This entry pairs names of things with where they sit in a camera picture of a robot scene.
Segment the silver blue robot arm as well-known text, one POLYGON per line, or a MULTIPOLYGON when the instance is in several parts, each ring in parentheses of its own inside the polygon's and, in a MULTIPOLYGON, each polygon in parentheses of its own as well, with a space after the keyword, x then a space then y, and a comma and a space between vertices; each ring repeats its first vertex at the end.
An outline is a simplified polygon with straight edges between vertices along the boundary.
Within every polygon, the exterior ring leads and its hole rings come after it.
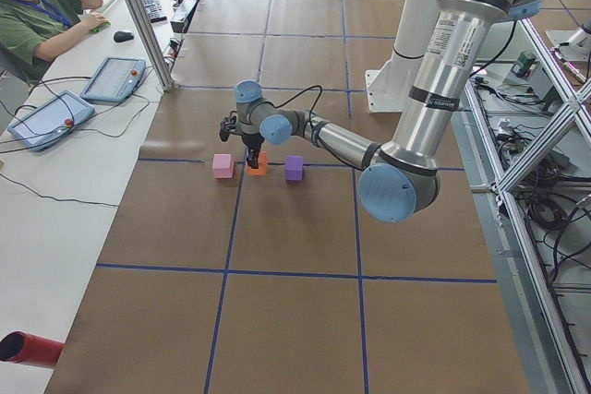
POLYGON ((403 105, 391 140, 379 144, 325 120, 313 110, 267 101, 259 83, 235 86, 236 108, 219 136, 239 136, 247 164, 257 167, 264 143, 308 140, 360 171, 359 197, 374 218, 397 222, 428 207, 440 191, 435 155, 472 74, 490 27, 534 16, 542 0, 405 0, 392 58, 383 71, 403 68, 404 83, 386 93, 403 105))

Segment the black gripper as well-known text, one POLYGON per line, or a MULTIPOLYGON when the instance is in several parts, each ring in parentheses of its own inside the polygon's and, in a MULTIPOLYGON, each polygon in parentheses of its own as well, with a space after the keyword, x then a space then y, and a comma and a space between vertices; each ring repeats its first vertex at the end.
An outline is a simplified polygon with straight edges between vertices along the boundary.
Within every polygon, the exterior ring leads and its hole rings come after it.
POLYGON ((244 133, 241 135, 242 141, 247 147, 247 166, 251 169, 259 168, 259 154, 262 144, 264 143, 264 137, 260 133, 248 134, 244 133))

